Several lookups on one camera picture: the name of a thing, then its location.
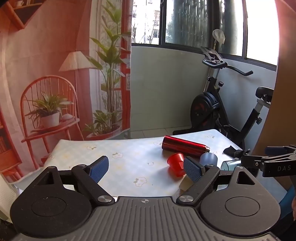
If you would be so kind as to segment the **red metal bottle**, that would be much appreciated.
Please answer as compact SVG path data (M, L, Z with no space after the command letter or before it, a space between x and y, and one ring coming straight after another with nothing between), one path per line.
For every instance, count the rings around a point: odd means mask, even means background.
M210 148L204 144L183 140L176 137L165 136L162 141L162 149L174 153L200 158L204 153L209 153Z

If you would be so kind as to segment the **window with dark frame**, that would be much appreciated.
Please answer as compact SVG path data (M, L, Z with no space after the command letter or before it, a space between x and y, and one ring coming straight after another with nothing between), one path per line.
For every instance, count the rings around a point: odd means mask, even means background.
M133 1L132 44L222 57L274 70L279 51L275 1Z

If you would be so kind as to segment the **blue frosted plastic cup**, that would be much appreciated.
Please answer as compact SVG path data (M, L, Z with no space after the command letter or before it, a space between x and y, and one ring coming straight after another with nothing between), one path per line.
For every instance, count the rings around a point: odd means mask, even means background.
M199 163L203 166L206 166L206 165L217 166L218 157L213 153L204 153L201 155L199 159Z

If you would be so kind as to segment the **red plastic cup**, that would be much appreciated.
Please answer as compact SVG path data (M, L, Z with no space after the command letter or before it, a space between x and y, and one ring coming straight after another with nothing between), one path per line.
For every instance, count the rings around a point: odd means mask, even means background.
M176 177L183 177L184 171L184 155L182 153L175 153L167 159L167 163Z

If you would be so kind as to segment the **black cloth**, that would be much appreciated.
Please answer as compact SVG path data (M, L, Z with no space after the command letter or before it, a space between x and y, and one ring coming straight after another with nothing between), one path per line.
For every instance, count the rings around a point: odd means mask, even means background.
M238 158L240 159L243 154L244 154L244 150L239 150L239 149L235 149L234 147L230 146L228 148L226 148L224 151L223 151L224 154L226 154L227 156L230 156L232 158Z

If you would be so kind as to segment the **printed backdrop curtain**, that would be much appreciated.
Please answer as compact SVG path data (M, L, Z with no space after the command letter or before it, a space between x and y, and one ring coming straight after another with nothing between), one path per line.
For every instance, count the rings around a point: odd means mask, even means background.
M130 129L131 1L1 1L1 176Z

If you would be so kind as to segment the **teal transparent plastic cup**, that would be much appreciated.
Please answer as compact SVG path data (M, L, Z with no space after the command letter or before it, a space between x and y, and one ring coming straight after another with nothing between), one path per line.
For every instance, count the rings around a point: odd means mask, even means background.
M233 171L237 166L241 166L241 160L224 161L221 165L220 170Z

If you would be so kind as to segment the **black exercise bike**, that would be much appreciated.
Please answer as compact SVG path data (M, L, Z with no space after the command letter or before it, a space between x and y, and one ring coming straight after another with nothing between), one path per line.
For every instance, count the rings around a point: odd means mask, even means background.
M245 149L245 138L255 123L260 124L262 122L262 118L259 117L261 109L264 106L270 108L274 90L264 86L257 88L255 92L257 104L242 129L238 130L229 123L219 94L224 83L217 81L217 77L209 75L206 80L206 90L194 98L190 108L192 126L184 130L175 130L173 135L216 129L241 149Z

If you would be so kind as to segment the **cream white cup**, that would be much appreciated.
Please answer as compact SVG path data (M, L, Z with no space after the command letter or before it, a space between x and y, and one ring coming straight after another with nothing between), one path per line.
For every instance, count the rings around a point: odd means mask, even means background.
M193 184L194 182L186 175L181 181L179 188L182 191L187 191Z

